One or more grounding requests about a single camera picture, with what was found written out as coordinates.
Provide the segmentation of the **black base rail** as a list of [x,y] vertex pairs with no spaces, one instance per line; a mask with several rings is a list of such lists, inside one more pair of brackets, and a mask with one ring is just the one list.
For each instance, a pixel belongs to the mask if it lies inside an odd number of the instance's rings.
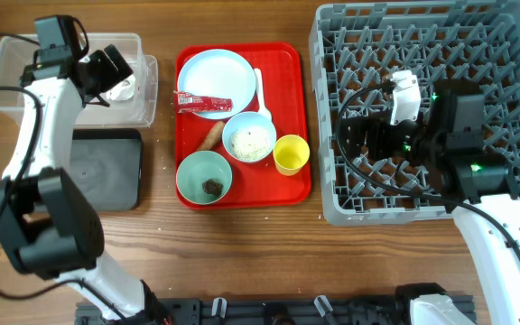
[[[225,318],[212,316],[212,302],[198,299],[164,299],[162,304],[175,324],[270,324],[273,316],[288,316],[296,324],[321,325],[326,321],[313,300],[229,301]],[[398,303],[390,295],[330,300],[338,324],[403,324],[395,316]]]

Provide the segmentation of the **white wrapper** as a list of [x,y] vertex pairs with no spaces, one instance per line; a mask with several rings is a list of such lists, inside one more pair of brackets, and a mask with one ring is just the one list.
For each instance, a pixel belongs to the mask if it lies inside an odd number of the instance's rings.
[[135,76],[124,79],[107,92],[107,99],[116,102],[127,101],[135,93]]

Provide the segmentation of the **grey dishwasher rack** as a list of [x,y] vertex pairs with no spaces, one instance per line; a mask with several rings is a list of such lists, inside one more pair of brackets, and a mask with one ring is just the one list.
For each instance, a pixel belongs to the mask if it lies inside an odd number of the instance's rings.
[[428,173],[363,154],[355,174],[333,136],[344,99],[397,70],[411,70],[422,96],[440,79],[479,84],[488,150],[511,163],[520,189],[520,1],[428,1],[322,5],[309,35],[319,118],[324,218],[335,226],[403,224],[446,217],[442,206],[395,195],[365,181],[427,191]]

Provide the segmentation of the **orange carrot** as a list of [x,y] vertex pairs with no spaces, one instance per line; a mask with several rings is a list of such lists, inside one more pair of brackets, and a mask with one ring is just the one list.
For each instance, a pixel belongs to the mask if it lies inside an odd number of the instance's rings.
[[213,125],[204,140],[201,142],[198,151],[210,151],[214,148],[214,146],[221,140],[222,133],[225,127],[225,122],[218,121],[215,125]]

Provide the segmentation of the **mint green bowl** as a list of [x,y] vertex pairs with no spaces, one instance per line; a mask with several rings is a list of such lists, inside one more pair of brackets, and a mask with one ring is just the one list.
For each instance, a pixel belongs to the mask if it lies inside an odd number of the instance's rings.
[[[202,189],[202,183],[208,179],[224,185],[222,195],[214,197]],[[233,181],[233,172],[228,161],[213,151],[198,151],[190,154],[179,165],[176,172],[176,187],[180,195],[196,205],[210,205],[223,199],[229,192]]]

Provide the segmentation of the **brown food scrap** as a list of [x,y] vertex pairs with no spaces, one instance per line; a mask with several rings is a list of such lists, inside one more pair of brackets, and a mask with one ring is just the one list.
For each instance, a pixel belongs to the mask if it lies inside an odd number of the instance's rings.
[[224,185],[213,179],[208,179],[202,183],[202,189],[208,195],[220,197],[222,195]]

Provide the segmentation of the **clear plastic bin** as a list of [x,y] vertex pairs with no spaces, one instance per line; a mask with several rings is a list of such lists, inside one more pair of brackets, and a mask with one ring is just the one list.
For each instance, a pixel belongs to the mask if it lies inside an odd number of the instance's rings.
[[[158,91],[157,60],[143,52],[142,40],[135,33],[97,32],[88,35],[90,51],[116,46],[134,72],[134,94],[127,100],[110,99],[109,107],[89,105],[77,119],[77,128],[148,127],[153,123]],[[32,62],[35,46],[4,37],[0,41],[0,86],[17,86],[23,68]]]

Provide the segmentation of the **light blue rice bowl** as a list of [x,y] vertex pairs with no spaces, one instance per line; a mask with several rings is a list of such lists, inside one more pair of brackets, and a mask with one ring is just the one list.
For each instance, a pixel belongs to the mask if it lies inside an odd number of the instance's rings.
[[231,117],[222,132],[222,144],[230,156],[242,163],[258,163],[274,149],[273,122],[256,112]]

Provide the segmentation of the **red snack wrapper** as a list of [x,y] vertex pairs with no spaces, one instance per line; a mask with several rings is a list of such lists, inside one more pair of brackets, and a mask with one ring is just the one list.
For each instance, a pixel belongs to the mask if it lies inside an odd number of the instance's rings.
[[190,92],[175,91],[174,106],[179,113],[230,112],[233,102],[229,98],[197,96]]

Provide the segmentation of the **white plastic spoon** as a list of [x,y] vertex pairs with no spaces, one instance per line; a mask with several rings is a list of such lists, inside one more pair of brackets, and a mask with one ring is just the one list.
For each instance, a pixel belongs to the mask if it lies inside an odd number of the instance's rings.
[[256,97],[258,101],[257,113],[264,116],[268,120],[272,120],[272,114],[265,104],[265,92],[262,71],[259,68],[254,68],[256,80]]

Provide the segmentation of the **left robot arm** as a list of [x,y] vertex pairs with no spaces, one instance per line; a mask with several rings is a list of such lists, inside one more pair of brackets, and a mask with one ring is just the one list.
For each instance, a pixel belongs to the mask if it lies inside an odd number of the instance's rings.
[[48,290],[68,285],[104,322],[169,324],[149,286],[106,251],[97,212],[68,174],[76,120],[132,74],[114,46],[89,48],[81,22],[52,15],[35,23],[36,51],[16,91],[24,98],[14,154],[0,180],[0,245],[19,274]]

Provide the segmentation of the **light blue plate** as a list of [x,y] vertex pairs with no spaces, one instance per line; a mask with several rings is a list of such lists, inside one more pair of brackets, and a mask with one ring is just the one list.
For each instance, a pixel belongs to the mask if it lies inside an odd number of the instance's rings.
[[255,72],[241,55],[228,50],[200,52],[181,67],[176,81],[179,91],[197,96],[232,100],[229,112],[197,113],[209,120],[223,120],[244,111],[255,96]]

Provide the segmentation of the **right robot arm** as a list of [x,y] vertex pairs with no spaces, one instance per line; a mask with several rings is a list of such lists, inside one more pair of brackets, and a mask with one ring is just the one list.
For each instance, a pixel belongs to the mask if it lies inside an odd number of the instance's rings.
[[345,164],[360,174],[353,161],[366,147],[373,160],[399,156],[425,167],[432,195],[364,179],[393,193],[443,204],[469,248],[492,323],[520,324],[519,189],[507,158],[485,148],[485,96],[479,84],[436,81],[428,122],[419,111],[415,76],[393,77],[377,89],[392,94],[390,112],[348,116],[348,106],[369,88],[348,97],[339,111],[334,131]]

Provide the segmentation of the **black waste tray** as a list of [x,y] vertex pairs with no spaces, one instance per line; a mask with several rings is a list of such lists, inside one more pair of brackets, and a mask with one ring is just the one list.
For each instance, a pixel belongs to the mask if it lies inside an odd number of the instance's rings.
[[140,198],[143,149],[133,128],[76,130],[70,176],[95,210],[133,210]]

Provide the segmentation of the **yellow plastic cup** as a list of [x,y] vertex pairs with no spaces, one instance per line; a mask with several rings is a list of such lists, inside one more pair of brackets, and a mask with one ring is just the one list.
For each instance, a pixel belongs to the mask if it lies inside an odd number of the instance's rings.
[[299,135],[284,135],[273,149],[276,169],[285,176],[293,176],[309,161],[310,147]]

